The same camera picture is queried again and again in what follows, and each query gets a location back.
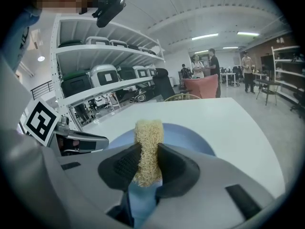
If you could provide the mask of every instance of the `railing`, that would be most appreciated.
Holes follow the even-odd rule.
[[[44,84],[41,84],[40,86],[37,86],[31,90],[33,99],[41,97],[42,95],[45,95],[51,91],[53,91],[53,83],[52,81],[46,82]]]

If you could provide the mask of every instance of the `yellow sponge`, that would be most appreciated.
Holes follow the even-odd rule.
[[[135,143],[142,145],[139,169],[133,180],[141,187],[149,187],[162,179],[158,166],[158,143],[163,143],[164,130],[161,120],[139,120],[134,129]]]

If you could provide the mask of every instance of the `ceiling light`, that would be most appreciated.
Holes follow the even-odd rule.
[[[200,52],[195,52],[195,53],[201,53],[201,52],[207,52],[208,50],[200,51]]]
[[[40,56],[37,60],[38,60],[39,62],[42,62],[42,61],[44,61],[44,59],[45,59],[45,57]]]
[[[211,37],[211,36],[218,36],[218,33],[216,33],[216,34],[210,34],[210,35],[204,35],[204,36],[198,36],[198,37],[194,37],[194,38],[192,38],[192,40],[197,40],[197,39],[206,38],[206,37]]]
[[[246,35],[246,36],[258,36],[258,33],[252,33],[252,32],[238,32],[237,35]]]

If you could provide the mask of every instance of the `pink armchair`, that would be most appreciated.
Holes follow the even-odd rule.
[[[218,75],[210,75],[202,79],[183,79],[190,94],[200,98],[215,98],[218,87]]]

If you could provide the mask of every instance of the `white shelf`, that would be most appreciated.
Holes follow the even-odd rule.
[[[294,101],[296,103],[298,103],[298,100],[296,98],[294,98],[294,97],[292,97],[292,96],[290,96],[290,95],[288,95],[286,93],[283,93],[282,91],[278,91],[277,93],[280,94],[280,95],[283,95],[286,98],[289,98],[290,100],[292,100],[292,101]]]
[[[298,73],[294,73],[294,72],[290,72],[290,71],[276,70],[276,72],[281,72],[281,73],[285,73],[285,74],[297,75],[297,76],[300,76],[300,77],[304,77],[304,78],[305,78],[305,75],[298,74]]]
[[[89,90],[83,91],[81,93],[72,95],[70,97],[64,98],[63,100],[61,100],[60,107],[61,107],[61,104],[65,105],[66,107],[74,107],[85,101],[89,101],[95,97],[98,97],[98,96],[101,96],[104,94],[108,94],[108,93],[113,93],[117,90],[129,87],[129,86],[149,82],[152,79],[153,79],[152,77],[143,77],[143,78],[137,78],[137,79],[127,80],[127,81],[115,82],[115,83],[111,83],[111,84],[104,85],[104,86],[94,87],[92,89],[89,89]]]
[[[275,62],[304,64],[304,61],[291,62],[291,59],[276,59]]]
[[[291,47],[276,48],[276,49],[273,49],[273,51],[286,51],[286,52],[289,52],[289,51],[295,51],[297,49],[300,49],[300,46],[291,46]]]
[[[127,26],[115,22],[109,22],[104,28],[96,25],[96,18],[80,16],[61,16],[60,17],[60,36],[59,42],[69,40],[81,40],[85,43],[89,36],[107,37],[109,40],[120,40],[127,44],[148,49],[159,46],[158,42]]]
[[[89,71],[98,64],[147,66],[163,58],[146,52],[108,45],[76,45],[55,49],[62,75],[78,70]]]
[[[285,81],[278,81],[278,80],[275,80],[275,82],[279,82],[280,84],[283,84],[283,85],[286,85],[286,86],[290,86],[290,87],[293,87],[293,88],[297,89],[297,87],[296,87],[295,85],[292,85],[292,84],[287,83],[287,82],[285,82]]]

